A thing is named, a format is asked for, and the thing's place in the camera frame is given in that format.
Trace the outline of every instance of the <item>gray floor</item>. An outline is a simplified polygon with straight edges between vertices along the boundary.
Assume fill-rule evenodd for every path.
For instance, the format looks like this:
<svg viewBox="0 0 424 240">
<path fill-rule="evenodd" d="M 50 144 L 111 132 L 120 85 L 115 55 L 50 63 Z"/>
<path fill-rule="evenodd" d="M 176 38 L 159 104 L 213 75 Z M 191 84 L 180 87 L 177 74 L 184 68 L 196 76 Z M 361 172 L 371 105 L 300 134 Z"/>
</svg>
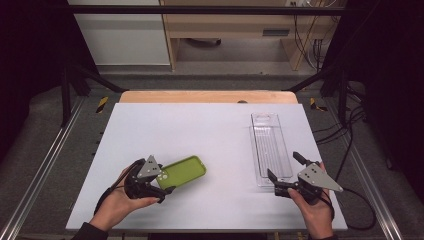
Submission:
<svg viewBox="0 0 424 240">
<path fill-rule="evenodd" d="M 185 41 L 182 42 L 179 62 L 174 72 L 163 67 L 133 66 L 127 69 L 103 67 L 101 70 L 105 78 L 129 89 L 281 90 L 314 73 L 315 70 L 307 63 L 302 65 L 300 71 L 291 71 L 284 54 L 275 54 L 282 51 L 281 44 L 275 40 L 223 39 L 220 46 Z M 311 97 L 315 98 L 318 106 L 333 106 L 333 98 L 320 98 L 317 91 L 320 84 L 318 82 L 297 93 L 313 131 L 335 123 L 330 111 L 310 108 Z M 21 239 L 28 236 L 32 239 L 63 239 L 66 238 L 64 236 L 72 235 L 72 232 L 65 230 L 72 204 L 91 165 L 113 103 L 119 101 L 120 96 L 94 82 L 90 82 L 90 85 L 92 92 L 89 97 L 83 98 L 81 113 L 23 222 L 19 232 Z M 109 97 L 105 109 L 102 113 L 96 113 L 97 105 L 104 96 Z M 81 97 L 73 98 L 75 102 L 80 99 Z M 353 109 L 356 106 L 358 103 L 350 98 L 348 107 Z M 30 115 L 0 168 L 0 226 L 6 225 L 37 174 L 60 130 L 61 114 L 59 88 L 40 94 L 32 100 Z M 333 130 L 316 133 L 315 137 L 321 139 Z M 403 174 L 386 168 L 384 153 L 366 122 L 359 121 L 354 125 L 354 144 L 403 239 L 424 239 L 424 207 Z M 342 138 L 318 147 L 329 174 L 334 176 L 345 152 Z M 365 195 L 351 158 L 343 169 L 339 183 Z M 366 226 L 369 223 L 370 212 L 357 197 L 342 193 L 338 194 L 338 200 L 349 224 Z M 338 234 L 341 239 L 386 239 L 382 229 L 384 227 L 377 223 L 367 231 L 349 229 Z M 297 232 L 281 233 L 280 238 L 299 239 Z"/>
</svg>

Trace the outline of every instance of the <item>transparent plastic box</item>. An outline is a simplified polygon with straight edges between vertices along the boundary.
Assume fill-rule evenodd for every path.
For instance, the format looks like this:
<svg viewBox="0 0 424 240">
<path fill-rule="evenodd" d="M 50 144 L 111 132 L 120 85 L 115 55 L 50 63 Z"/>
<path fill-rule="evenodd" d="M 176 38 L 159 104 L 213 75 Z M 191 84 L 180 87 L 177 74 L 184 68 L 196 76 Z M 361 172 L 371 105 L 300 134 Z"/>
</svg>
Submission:
<svg viewBox="0 0 424 240">
<path fill-rule="evenodd" d="M 253 113 L 251 116 L 256 182 L 260 187 L 273 187 L 268 179 L 268 168 L 280 181 L 287 181 L 293 176 L 278 114 Z"/>
</svg>

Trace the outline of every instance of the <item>black sleeve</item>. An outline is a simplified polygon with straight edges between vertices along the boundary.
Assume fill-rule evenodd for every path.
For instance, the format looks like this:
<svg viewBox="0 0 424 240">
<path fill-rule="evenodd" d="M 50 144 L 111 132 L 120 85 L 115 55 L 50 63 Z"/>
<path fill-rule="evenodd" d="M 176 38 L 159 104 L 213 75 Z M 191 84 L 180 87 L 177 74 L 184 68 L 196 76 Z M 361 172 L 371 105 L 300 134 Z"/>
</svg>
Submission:
<svg viewBox="0 0 424 240">
<path fill-rule="evenodd" d="M 107 240 L 108 236 L 107 232 L 85 222 L 72 240 Z"/>
<path fill-rule="evenodd" d="M 338 240 L 339 238 L 337 237 L 337 235 L 333 235 L 331 237 L 328 238 L 321 238 L 321 239 L 313 239 L 311 237 L 311 235 L 308 236 L 308 240 Z"/>
</svg>

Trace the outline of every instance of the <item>floor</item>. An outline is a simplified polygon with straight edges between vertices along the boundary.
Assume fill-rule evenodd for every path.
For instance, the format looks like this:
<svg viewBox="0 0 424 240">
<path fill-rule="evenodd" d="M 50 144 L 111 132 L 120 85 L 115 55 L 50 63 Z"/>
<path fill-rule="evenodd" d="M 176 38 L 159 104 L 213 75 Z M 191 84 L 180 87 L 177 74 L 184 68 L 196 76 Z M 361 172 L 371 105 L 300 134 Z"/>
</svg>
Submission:
<svg viewBox="0 0 424 240">
<path fill-rule="evenodd" d="M 183 41 L 175 71 L 167 66 L 100 66 L 99 69 L 106 79 L 129 89 L 279 91 L 316 72 L 306 62 L 299 71 L 292 71 L 278 40 L 237 39 L 222 39 L 219 46 L 211 42 Z M 350 138 L 346 137 L 349 135 L 343 135 L 328 143 L 319 141 L 337 128 L 337 125 L 334 126 L 337 119 L 333 111 L 337 98 L 321 98 L 318 91 L 321 84 L 316 82 L 296 95 L 299 103 L 304 105 L 312 131 L 316 131 L 314 136 L 327 171 L 330 176 L 335 176 Z M 358 91 L 363 91 L 360 84 L 351 84 Z M 30 115 L 0 168 L 2 234 L 8 229 L 10 220 L 15 220 L 15 230 L 18 231 L 14 237 L 18 239 L 69 239 L 72 236 L 72 232 L 66 231 L 64 226 L 101 141 L 113 104 L 119 101 L 120 96 L 96 82 L 90 81 L 90 86 L 92 91 L 89 97 L 73 96 L 73 103 L 80 106 L 80 112 L 73 119 L 73 127 L 66 133 L 61 132 L 63 129 L 60 128 L 62 113 L 59 88 L 51 89 L 32 100 Z M 108 96 L 108 103 L 102 113 L 96 113 L 99 101 L 104 96 Z M 316 101 L 317 107 L 311 107 L 311 99 Z M 360 106 L 358 101 L 355 96 L 350 96 L 349 109 Z M 333 128 L 317 131 L 330 126 Z M 338 233 L 340 238 L 424 239 L 424 207 L 403 174 L 387 169 L 384 152 L 366 121 L 357 121 L 353 131 L 354 145 L 339 183 L 368 196 L 371 202 L 382 201 L 383 206 L 378 206 L 377 210 L 383 212 L 377 212 L 378 222 L 371 229 L 349 229 Z M 60 151 L 49 152 L 60 134 L 66 137 L 61 145 L 54 146 Z M 53 158 L 50 165 L 46 163 L 47 156 Z M 365 175 L 371 176 L 371 181 L 367 178 L 364 181 L 364 172 L 361 172 L 364 169 L 357 166 L 358 162 L 365 163 Z M 40 173 L 40 166 L 46 166 L 48 170 Z M 44 174 L 45 178 L 37 178 L 40 174 Z M 31 184 L 34 178 L 38 182 L 37 186 Z M 377 193 L 369 195 L 374 185 Z M 21 207 L 21 200 L 27 203 L 27 208 Z M 366 227 L 370 223 L 372 214 L 360 198 L 343 193 L 338 194 L 338 200 L 349 224 Z M 13 213 L 20 207 L 25 211 L 16 217 Z M 391 223 L 389 227 L 385 226 L 387 222 Z M 112 237 L 118 238 L 121 234 L 113 233 Z M 279 238 L 301 239 L 299 234 L 306 233 L 285 232 L 280 233 Z M 126 236 L 138 239 L 145 237 L 129 233 Z M 269 239 L 273 237 L 272 233 L 268 236 Z"/>
</svg>

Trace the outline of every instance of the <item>white tabletop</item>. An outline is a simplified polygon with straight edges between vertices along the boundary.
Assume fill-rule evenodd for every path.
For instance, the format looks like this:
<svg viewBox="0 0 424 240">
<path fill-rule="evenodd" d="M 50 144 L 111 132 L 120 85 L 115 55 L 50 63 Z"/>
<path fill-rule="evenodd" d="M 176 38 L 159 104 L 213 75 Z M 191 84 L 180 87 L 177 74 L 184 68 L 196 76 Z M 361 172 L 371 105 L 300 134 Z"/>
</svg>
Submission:
<svg viewBox="0 0 424 240">
<path fill-rule="evenodd" d="M 118 103 L 115 105 L 67 229 L 89 221 L 100 195 L 122 169 L 154 155 L 168 165 L 191 155 L 205 176 L 177 188 L 161 204 L 137 210 L 115 229 L 141 232 L 272 232 L 305 229 L 291 199 L 256 184 L 250 140 L 251 114 L 277 113 L 287 151 L 321 161 L 300 104 Z M 304 169 L 290 159 L 294 177 Z M 340 207 L 333 228 L 347 229 Z"/>
</svg>

